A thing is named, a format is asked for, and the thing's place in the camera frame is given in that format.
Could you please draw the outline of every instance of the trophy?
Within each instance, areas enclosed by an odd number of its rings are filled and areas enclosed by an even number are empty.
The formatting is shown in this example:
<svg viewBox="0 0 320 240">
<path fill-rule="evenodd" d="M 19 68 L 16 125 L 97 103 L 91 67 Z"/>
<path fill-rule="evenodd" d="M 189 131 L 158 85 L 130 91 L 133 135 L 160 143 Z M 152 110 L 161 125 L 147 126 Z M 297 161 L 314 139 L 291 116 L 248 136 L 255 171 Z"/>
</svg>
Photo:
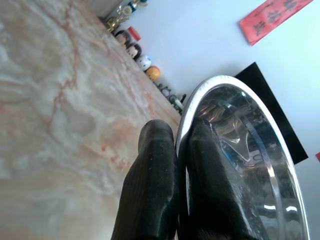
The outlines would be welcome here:
<svg viewBox="0 0 320 240">
<path fill-rule="evenodd" d="M 112 16 L 105 22 L 105 26 L 110 33 L 112 33 L 121 23 L 124 23 L 129 19 L 132 14 L 132 9 L 128 5 L 119 5 L 116 12 L 117 16 Z"/>
</svg>

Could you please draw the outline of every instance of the pink marble surface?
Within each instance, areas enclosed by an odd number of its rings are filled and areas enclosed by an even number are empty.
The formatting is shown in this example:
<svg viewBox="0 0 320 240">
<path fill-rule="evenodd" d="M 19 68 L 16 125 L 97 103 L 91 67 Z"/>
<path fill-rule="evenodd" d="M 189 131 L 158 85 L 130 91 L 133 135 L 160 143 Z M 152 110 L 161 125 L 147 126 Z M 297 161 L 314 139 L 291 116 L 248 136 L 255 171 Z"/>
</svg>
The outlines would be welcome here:
<svg viewBox="0 0 320 240">
<path fill-rule="evenodd" d="M 150 119 L 180 116 L 85 5 L 1 1 L 0 239 L 109 239 Z"/>
</svg>

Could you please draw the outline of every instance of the small toy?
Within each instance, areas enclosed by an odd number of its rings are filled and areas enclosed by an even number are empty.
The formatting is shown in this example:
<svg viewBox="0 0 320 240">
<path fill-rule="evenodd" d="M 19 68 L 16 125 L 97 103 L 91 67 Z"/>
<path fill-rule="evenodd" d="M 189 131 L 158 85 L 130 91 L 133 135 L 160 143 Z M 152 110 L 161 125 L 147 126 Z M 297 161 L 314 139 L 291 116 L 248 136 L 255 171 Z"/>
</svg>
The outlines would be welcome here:
<svg viewBox="0 0 320 240">
<path fill-rule="evenodd" d="M 141 55 L 136 60 L 136 64 L 143 70 L 147 70 L 151 66 L 151 59 L 147 55 Z"/>
<path fill-rule="evenodd" d="M 167 99 L 169 99 L 171 89 L 168 86 L 164 86 L 162 83 L 160 83 L 157 87 L 162 93 L 162 95 L 165 96 Z"/>
<path fill-rule="evenodd" d="M 161 77 L 161 71 L 156 66 L 149 67 L 145 73 L 152 82 L 156 82 Z"/>
<path fill-rule="evenodd" d="M 136 61 L 140 57 L 142 49 L 139 44 L 131 43 L 126 51 Z"/>
<path fill-rule="evenodd" d="M 115 35 L 115 38 L 125 48 L 128 47 L 132 39 L 131 35 L 125 30 L 118 31 Z"/>
</svg>

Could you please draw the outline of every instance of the chinese characters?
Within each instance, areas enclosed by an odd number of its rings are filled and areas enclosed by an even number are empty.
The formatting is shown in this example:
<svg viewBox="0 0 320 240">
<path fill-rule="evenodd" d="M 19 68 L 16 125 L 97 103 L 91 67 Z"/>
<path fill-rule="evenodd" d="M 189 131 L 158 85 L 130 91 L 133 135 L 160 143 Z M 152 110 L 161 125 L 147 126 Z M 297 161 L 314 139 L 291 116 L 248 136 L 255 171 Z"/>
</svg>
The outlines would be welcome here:
<svg viewBox="0 0 320 240">
<path fill-rule="evenodd" d="M 295 0 L 285 0 L 283 2 L 283 5 L 284 5 L 286 11 L 292 10 L 297 5 L 297 1 L 295 1 Z"/>
<path fill-rule="evenodd" d="M 273 24 L 276 21 L 276 19 L 278 19 L 279 17 L 281 17 L 281 13 L 279 11 L 269 12 L 268 22 Z"/>
<path fill-rule="evenodd" d="M 258 24 L 253 25 L 255 32 L 256 32 L 256 36 L 259 36 L 262 32 L 262 30 L 265 28 L 266 23 L 264 21 L 260 21 Z"/>
</svg>

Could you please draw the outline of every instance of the white doll head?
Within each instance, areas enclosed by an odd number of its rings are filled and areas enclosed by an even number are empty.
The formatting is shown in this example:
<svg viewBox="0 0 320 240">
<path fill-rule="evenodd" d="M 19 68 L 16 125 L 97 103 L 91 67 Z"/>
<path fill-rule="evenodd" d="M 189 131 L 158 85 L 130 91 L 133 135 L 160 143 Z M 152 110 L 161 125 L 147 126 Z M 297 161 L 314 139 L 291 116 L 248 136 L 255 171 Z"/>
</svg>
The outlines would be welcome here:
<svg viewBox="0 0 320 240">
<path fill-rule="evenodd" d="M 136 64 L 138 64 L 143 71 L 146 71 L 151 66 L 151 59 L 147 55 L 142 55 L 138 57 Z"/>
</svg>

